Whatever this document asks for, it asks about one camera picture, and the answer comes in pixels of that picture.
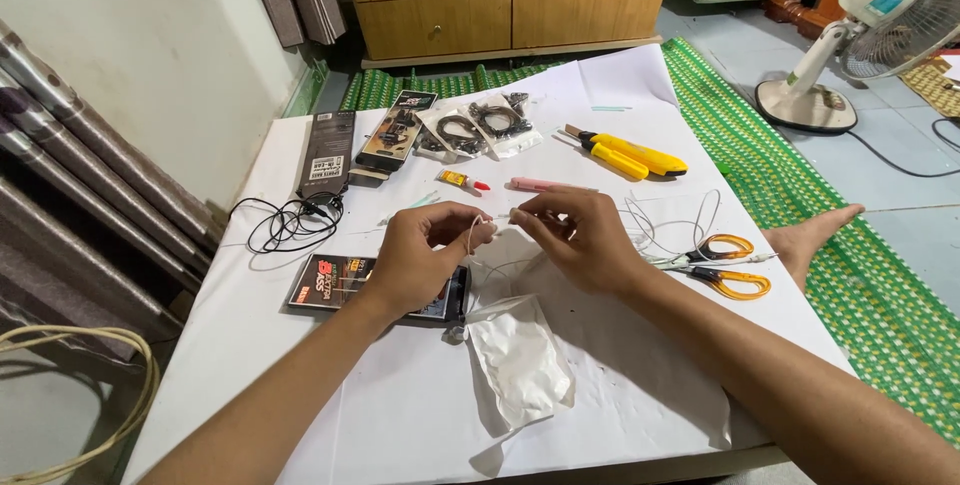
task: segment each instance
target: green woven mat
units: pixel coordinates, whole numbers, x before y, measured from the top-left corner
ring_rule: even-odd
[[[797,150],[763,121],[682,38],[662,45],[679,110],[762,229],[793,225],[846,206]],[[402,89],[441,98],[505,86],[553,65],[421,80],[366,71],[341,110],[389,107]],[[826,242],[810,265],[806,296],[860,379],[917,414],[960,448],[960,320],[906,266],[867,221],[857,218]]]

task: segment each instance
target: power cord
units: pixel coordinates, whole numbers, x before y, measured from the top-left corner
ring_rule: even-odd
[[[3,345],[3,343],[10,341],[18,335],[36,332],[56,334],[46,335],[44,337],[31,339],[30,341],[24,341],[22,343]],[[46,483],[48,481],[66,476],[77,470],[79,467],[89,463],[90,460],[97,455],[101,455],[103,452],[106,452],[115,446],[118,442],[123,440],[124,437],[130,434],[131,431],[136,429],[143,422],[144,418],[147,417],[147,412],[150,410],[150,405],[153,404],[154,397],[157,395],[157,388],[161,385],[161,368],[157,364],[157,359],[154,358],[154,354],[150,350],[150,344],[147,344],[147,342],[135,332],[121,329],[119,327],[28,325],[26,327],[12,329],[0,335],[0,354],[19,349],[27,349],[37,345],[42,345],[44,343],[52,343],[54,341],[66,339],[66,337],[71,337],[74,335],[93,335],[95,337],[107,337],[109,339],[114,339],[132,346],[138,353],[143,355],[143,358],[146,361],[146,377],[143,381],[143,389],[140,390],[140,396],[136,400],[136,405],[133,405],[133,409],[130,410],[129,415],[126,416],[126,419],[120,425],[120,427],[117,428],[116,432],[104,440],[99,447],[91,449],[83,455],[74,457],[56,466],[50,466],[46,469],[36,471],[28,471],[26,473],[18,473],[17,475],[11,475],[9,477],[0,477],[0,485],[40,485],[41,483]]]
[[[954,121],[954,119],[952,119],[952,118],[940,118],[940,119],[938,119],[938,120],[935,120],[933,123],[930,123],[930,128],[933,130],[933,135],[936,135],[937,138],[940,138],[940,139],[943,141],[944,144],[952,147],[952,148],[954,149],[954,151],[960,152],[960,144],[954,142],[954,140],[951,140],[951,139],[948,138],[947,136],[944,136],[944,134],[940,131],[940,129],[937,128],[937,124],[939,124],[939,123],[941,123],[941,122],[952,123],[952,124],[954,125],[954,127],[958,128],[958,129],[960,129],[960,123],[957,123],[957,122]],[[888,159],[887,157],[883,156],[883,154],[881,154],[880,151],[877,151],[877,149],[876,149],[875,147],[871,146],[866,140],[864,140],[862,137],[860,137],[860,135],[858,135],[857,133],[853,132],[852,130],[848,130],[848,131],[846,132],[846,134],[852,136],[853,138],[856,138],[857,140],[859,140],[860,143],[863,144],[868,150],[870,150],[875,156],[877,156],[877,157],[878,157],[880,160],[882,160],[883,162],[887,163],[887,166],[893,168],[894,170],[896,170],[896,171],[898,171],[898,172],[902,172],[902,173],[906,174],[907,176],[913,176],[914,178],[942,178],[943,176],[952,176],[953,174],[960,174],[960,170],[950,170],[949,172],[940,172],[940,173],[918,173],[918,172],[912,172],[912,171],[910,171],[910,170],[907,170],[907,169],[904,168],[903,166],[898,165],[897,163],[893,162],[892,160]]]
[[[266,219],[260,221],[253,231],[246,238],[246,247],[255,255],[266,255],[268,253],[292,253],[303,251],[324,243],[337,233],[337,225],[344,216],[344,199],[340,195],[333,193],[315,193],[305,198],[289,199],[282,206],[277,207],[265,199],[258,197],[245,197],[236,202],[233,209],[230,209],[230,220],[234,216],[234,211],[240,208],[244,203],[265,204],[273,209],[273,212]],[[318,219],[325,219],[327,223],[321,227],[304,226],[304,219],[316,215]],[[260,230],[260,227],[267,225],[270,233],[269,239],[263,245],[254,245],[254,235]],[[297,236],[320,237],[310,243],[300,246],[291,246],[281,248],[281,245]]]

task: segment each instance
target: orange scissors handle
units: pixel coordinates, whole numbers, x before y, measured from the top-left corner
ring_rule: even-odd
[[[770,279],[761,276],[758,274],[750,274],[739,271],[727,271],[727,270],[714,270],[711,268],[702,268],[702,267],[690,267],[683,271],[690,277],[694,279],[699,279],[710,286],[712,286],[717,292],[723,294],[724,296],[730,298],[731,300],[738,300],[741,302],[747,302],[750,300],[755,300],[761,298],[770,292]],[[745,294],[743,292],[738,292],[730,286],[725,284],[725,281],[738,281],[740,283],[752,283],[756,285],[756,292],[752,294]]]
[[[736,250],[714,250],[711,246],[714,243],[726,243],[736,247]],[[749,257],[754,253],[754,244],[746,239],[733,234],[713,234],[706,238],[702,245],[696,250],[689,252],[686,256],[691,262],[702,262],[704,260],[731,260],[734,258]]]

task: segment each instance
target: superglue tube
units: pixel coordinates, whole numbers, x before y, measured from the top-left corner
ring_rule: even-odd
[[[447,182],[448,184],[453,184],[458,187],[466,187],[469,189],[476,189],[478,191],[489,191],[490,185],[487,185],[483,181],[477,181],[467,177],[463,173],[450,172],[450,170],[443,170],[437,174],[437,179],[441,182]]]

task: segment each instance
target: earphone box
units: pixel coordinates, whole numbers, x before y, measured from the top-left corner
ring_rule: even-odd
[[[420,136],[423,124],[417,112],[429,110],[436,101],[436,93],[401,91],[383,121],[366,139],[355,162],[383,172],[400,170]]]
[[[311,254],[296,279],[287,307],[336,311],[349,302],[364,283],[376,277],[377,258]],[[422,309],[405,319],[446,323],[462,320],[471,284],[471,271],[457,266],[439,293]]]
[[[313,116],[297,196],[308,199],[319,193],[342,195],[347,191],[355,121],[353,110]]]

